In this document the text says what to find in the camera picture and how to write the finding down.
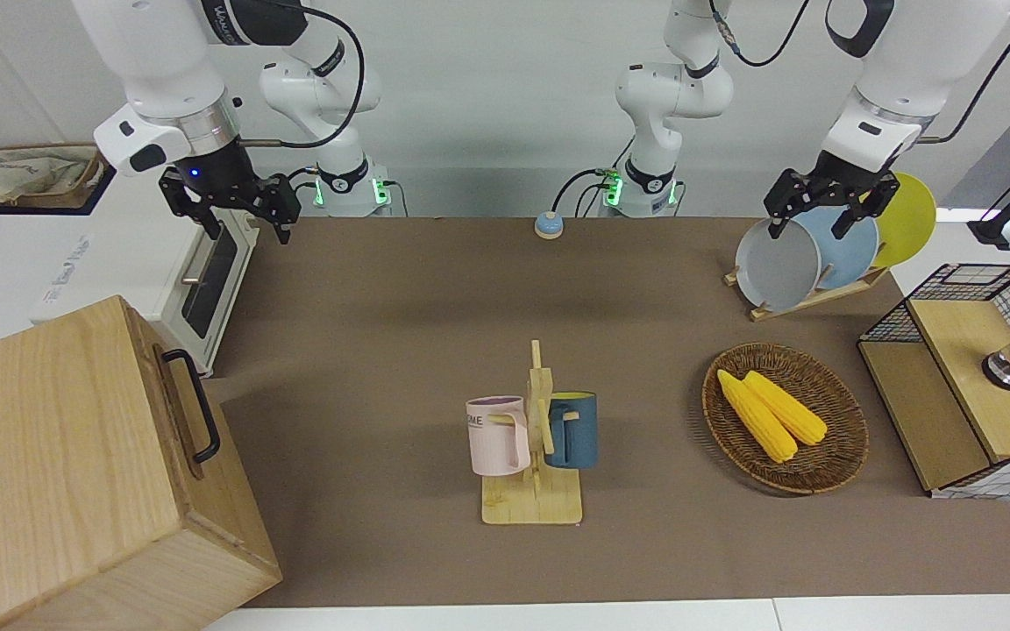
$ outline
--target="mug rack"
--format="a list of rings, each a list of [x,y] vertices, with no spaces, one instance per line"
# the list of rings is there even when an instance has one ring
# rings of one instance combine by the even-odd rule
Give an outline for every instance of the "mug rack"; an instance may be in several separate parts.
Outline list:
[[[482,477],[482,522],[493,526],[582,521],[582,491],[578,469],[564,469],[544,462],[556,452],[548,408],[552,402],[552,370],[541,362],[540,340],[532,340],[532,369],[528,370],[525,396],[528,423],[528,468],[505,476]]]

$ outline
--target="oven door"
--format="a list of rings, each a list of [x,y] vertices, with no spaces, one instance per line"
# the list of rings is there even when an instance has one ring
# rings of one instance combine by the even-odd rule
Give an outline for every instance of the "oven door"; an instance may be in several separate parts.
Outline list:
[[[179,282],[179,305],[170,316],[182,346],[193,350],[204,374],[212,372],[216,347],[220,343],[240,279],[251,255],[252,228],[227,210],[216,212],[223,229],[216,240],[201,233],[189,265]]]

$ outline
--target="black metal handle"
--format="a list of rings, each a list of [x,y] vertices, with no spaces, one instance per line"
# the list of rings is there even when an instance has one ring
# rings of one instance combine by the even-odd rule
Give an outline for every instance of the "black metal handle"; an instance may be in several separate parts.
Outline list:
[[[833,30],[833,25],[828,23],[828,12],[833,8],[830,0],[825,7],[825,29],[828,31],[828,35],[833,38],[833,43],[836,43],[840,50],[844,50],[849,56],[857,57],[857,59],[871,51],[875,40],[879,39],[883,27],[887,25],[887,20],[894,12],[894,0],[863,0],[863,3],[866,5],[868,13],[863,17],[863,23],[860,24],[858,30],[852,36],[843,36]]]
[[[201,377],[197,376],[197,365],[193,362],[193,356],[185,348],[174,348],[174,350],[163,352],[162,360],[164,362],[173,362],[174,359],[181,359],[189,371],[189,380],[193,382],[193,392],[197,395],[197,405],[201,407],[201,416],[204,416],[205,428],[209,431],[209,446],[193,454],[193,462],[200,464],[220,451],[221,435],[220,432],[216,431],[216,420],[213,420],[213,411],[209,408],[209,399],[205,396],[205,390],[201,388]]]

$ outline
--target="corn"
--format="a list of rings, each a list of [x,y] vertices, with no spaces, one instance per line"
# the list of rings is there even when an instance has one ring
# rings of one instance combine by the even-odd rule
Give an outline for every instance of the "corn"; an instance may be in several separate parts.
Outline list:
[[[727,371],[719,371],[716,375],[719,377],[722,395],[727,398],[730,407],[734,408],[750,435],[759,441],[762,450],[770,455],[770,459],[785,462],[793,458],[797,454],[797,442],[782,427],[781,421],[767,408],[766,403]]]
[[[796,436],[798,440],[806,444],[816,444],[825,439],[828,434],[828,426],[820,416],[814,415],[813,411],[794,399],[790,393],[782,390],[778,384],[767,379],[758,371],[750,371],[742,377],[742,383],[753,392],[767,408],[778,416],[782,426],[789,430],[790,434]]]

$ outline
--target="woven basket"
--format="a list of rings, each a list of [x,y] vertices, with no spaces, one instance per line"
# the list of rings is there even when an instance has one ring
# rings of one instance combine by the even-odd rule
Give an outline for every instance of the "woven basket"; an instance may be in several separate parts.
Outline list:
[[[770,459],[722,395],[718,369],[742,379],[758,371],[813,410],[828,426],[814,446],[798,443],[797,455],[785,462]],[[833,491],[853,480],[868,458],[868,425],[844,383],[812,356],[775,343],[745,343],[716,356],[701,395],[712,436],[738,468],[774,489],[813,495]]]

